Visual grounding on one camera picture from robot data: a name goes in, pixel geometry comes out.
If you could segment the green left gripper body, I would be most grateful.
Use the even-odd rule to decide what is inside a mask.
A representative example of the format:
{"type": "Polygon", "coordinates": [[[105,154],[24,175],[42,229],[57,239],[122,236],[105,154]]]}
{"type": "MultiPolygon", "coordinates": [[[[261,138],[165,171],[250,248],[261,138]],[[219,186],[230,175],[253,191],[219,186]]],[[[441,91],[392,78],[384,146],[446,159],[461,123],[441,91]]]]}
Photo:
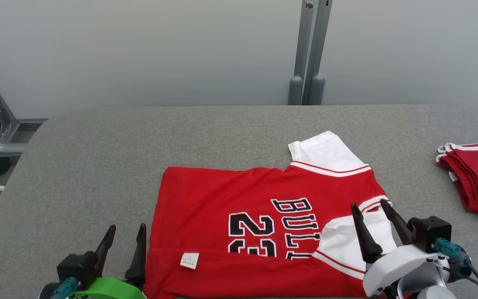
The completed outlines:
{"type": "Polygon", "coordinates": [[[110,277],[97,278],[87,289],[75,291],[80,299],[146,299],[138,287],[110,277]]]}

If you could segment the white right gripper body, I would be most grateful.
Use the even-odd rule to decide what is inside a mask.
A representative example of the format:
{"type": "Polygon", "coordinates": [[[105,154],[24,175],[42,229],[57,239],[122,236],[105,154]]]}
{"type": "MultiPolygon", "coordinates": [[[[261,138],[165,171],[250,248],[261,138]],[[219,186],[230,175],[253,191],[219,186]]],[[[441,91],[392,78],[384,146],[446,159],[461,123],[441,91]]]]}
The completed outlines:
{"type": "Polygon", "coordinates": [[[449,263],[443,254],[400,246],[368,267],[363,289],[368,297],[451,297],[444,267],[449,263]]]}

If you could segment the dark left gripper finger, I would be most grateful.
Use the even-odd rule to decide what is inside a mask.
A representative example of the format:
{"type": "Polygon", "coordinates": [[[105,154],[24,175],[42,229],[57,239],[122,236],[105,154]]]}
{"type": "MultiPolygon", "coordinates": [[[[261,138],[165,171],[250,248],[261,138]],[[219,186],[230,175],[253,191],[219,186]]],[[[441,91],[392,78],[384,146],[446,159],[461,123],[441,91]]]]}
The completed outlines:
{"type": "Polygon", "coordinates": [[[95,250],[95,255],[97,257],[95,260],[95,274],[97,277],[102,277],[108,250],[113,244],[116,229],[116,225],[110,225],[101,242],[99,243],[98,248],[95,250]]]}
{"type": "Polygon", "coordinates": [[[137,246],[129,269],[125,272],[125,282],[134,287],[142,288],[146,280],[147,258],[147,227],[145,223],[139,225],[136,236],[137,246]]]}

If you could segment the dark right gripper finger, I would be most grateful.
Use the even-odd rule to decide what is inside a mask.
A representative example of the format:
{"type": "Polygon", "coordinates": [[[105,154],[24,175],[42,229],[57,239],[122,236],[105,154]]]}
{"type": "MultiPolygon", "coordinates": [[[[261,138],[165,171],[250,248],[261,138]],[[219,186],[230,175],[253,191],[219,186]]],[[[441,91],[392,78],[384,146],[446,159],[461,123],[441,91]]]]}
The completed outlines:
{"type": "Polygon", "coordinates": [[[389,204],[386,199],[380,199],[381,208],[385,213],[387,219],[393,224],[398,237],[403,245],[412,244],[412,232],[408,229],[407,223],[403,218],[395,211],[395,209],[389,204]]]}
{"type": "Polygon", "coordinates": [[[368,264],[375,263],[382,256],[383,248],[375,242],[364,223],[364,216],[356,203],[351,203],[351,213],[362,259],[368,264]]]}

